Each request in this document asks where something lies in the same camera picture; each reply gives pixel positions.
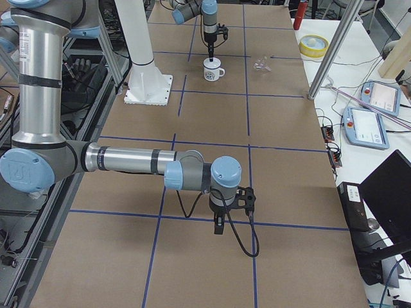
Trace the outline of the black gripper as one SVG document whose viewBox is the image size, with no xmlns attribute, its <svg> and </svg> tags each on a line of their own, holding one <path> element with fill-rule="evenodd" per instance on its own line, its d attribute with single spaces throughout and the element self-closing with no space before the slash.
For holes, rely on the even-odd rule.
<svg viewBox="0 0 411 308">
<path fill-rule="evenodd" d="M 244 210 L 246 216 L 253 221 L 255 201 L 256 196 L 251 187 L 237 187 L 236 194 L 231 197 L 225 196 L 217 188 L 211 188 L 209 207 L 214 213 L 214 234 L 223 234 L 225 215 L 231 210 Z"/>
<path fill-rule="evenodd" d="M 229 29 L 226 25 L 213 24 L 205 25 L 205 42 L 207 43 L 209 61 L 213 62 L 214 59 L 214 44 L 217 41 L 217 37 L 221 35 L 223 42 L 229 37 Z"/>
</svg>

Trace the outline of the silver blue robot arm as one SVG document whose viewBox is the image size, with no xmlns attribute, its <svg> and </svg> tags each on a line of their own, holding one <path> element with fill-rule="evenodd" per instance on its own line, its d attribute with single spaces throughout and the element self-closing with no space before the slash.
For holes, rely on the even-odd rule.
<svg viewBox="0 0 411 308">
<path fill-rule="evenodd" d="M 240 186 L 241 165 L 230 156 L 212 163 L 195 150 L 113 148 L 73 141 L 60 133 L 63 45 L 73 30 L 100 33 L 97 1 L 12 1 L 19 29 L 20 123 L 1 157 L 1 176 L 14 189 L 34 193 L 76 173 L 95 170 L 161 175 L 176 191 L 209 195 L 214 231 L 223 232 L 234 209 L 254 218 L 256 197 Z"/>
<path fill-rule="evenodd" d="M 229 29 L 218 23 L 218 3 L 215 0 L 203 1 L 168 1 L 176 24 L 184 24 L 196 16 L 202 18 L 203 41 L 207 46 L 208 58 L 213 62 L 215 43 L 219 35 L 222 44 L 228 39 Z"/>
</svg>

